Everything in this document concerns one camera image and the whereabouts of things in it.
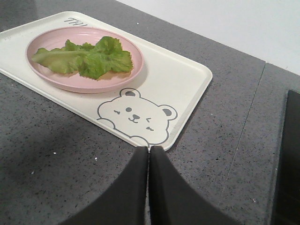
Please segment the black object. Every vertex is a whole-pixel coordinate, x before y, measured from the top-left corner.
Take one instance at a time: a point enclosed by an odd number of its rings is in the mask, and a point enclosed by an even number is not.
[[[161,147],[150,150],[152,225],[237,225],[202,199],[179,175]]]
[[[272,224],[300,225],[300,93],[289,90]]]
[[[148,149],[138,147],[115,182],[91,205],[61,225],[142,225]]]

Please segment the pink plate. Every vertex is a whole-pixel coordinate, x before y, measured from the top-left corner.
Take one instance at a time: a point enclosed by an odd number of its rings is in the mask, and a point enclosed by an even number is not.
[[[109,72],[101,76],[98,80],[93,80],[79,76],[79,74],[57,74],[31,60],[32,55],[39,48],[47,50],[61,48],[65,45],[67,39],[77,45],[82,45],[85,42],[95,45],[103,36],[111,36],[119,39],[123,50],[131,53],[134,67],[130,73]],[[29,43],[26,49],[26,56],[29,66],[38,76],[58,88],[79,93],[101,93],[117,89],[133,80],[143,67],[143,55],[131,41],[110,31],[92,27],[66,27],[45,32]]]

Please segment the bear nose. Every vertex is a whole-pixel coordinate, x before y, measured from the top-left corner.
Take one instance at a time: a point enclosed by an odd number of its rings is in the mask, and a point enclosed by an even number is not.
[[[135,119],[135,120],[140,118],[138,115],[135,115],[135,114],[133,114],[132,116],[133,116],[133,119]]]

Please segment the countertop seam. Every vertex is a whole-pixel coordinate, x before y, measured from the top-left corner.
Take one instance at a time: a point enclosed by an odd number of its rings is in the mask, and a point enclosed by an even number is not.
[[[266,65],[267,65],[267,62],[265,62],[264,66],[263,66],[263,68],[262,68],[261,76],[260,76],[259,81],[258,81],[258,83],[257,83],[257,87],[256,87],[255,93],[254,93],[254,95],[253,95],[253,98],[252,98],[252,101],[251,101],[251,105],[250,105],[250,107],[249,107],[249,110],[248,110],[248,113],[247,113],[247,116],[246,116],[246,119],[245,119],[245,122],[244,122],[244,125],[243,125],[243,128],[242,128],[242,131],[241,131],[240,136],[239,136],[238,143],[237,143],[237,145],[236,145],[236,148],[235,148],[235,151],[234,151],[234,154],[233,154],[232,161],[231,161],[230,166],[229,166],[228,173],[227,173],[227,175],[226,175],[226,179],[225,179],[224,185],[223,185],[223,187],[222,187],[220,199],[221,199],[221,197],[222,197],[222,195],[223,195],[223,192],[224,192],[224,190],[225,190],[226,182],[227,182],[227,180],[228,180],[229,173],[230,173],[230,171],[231,171],[231,167],[232,167],[232,165],[233,165],[233,161],[234,161],[236,152],[237,152],[237,150],[238,150],[238,148],[239,148],[239,143],[240,143],[241,137],[242,137],[242,135],[243,135],[244,128],[245,128],[246,122],[247,122],[247,120],[248,120],[248,116],[249,116],[249,113],[250,113],[250,111],[251,111],[252,104],[253,104],[253,101],[254,101],[254,99],[255,99],[256,92],[257,92],[257,89],[258,89],[259,84],[260,84],[260,82],[261,82],[261,79],[262,79],[264,70],[265,70],[265,68],[266,68]]]

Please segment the bear ear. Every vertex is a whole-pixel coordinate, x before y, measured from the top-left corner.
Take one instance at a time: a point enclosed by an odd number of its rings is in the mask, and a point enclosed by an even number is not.
[[[177,118],[177,112],[173,107],[169,105],[160,105],[159,108],[165,113],[168,120],[174,120]]]
[[[120,96],[130,96],[130,97],[141,97],[141,94],[138,90],[133,88],[124,88],[120,91]]]

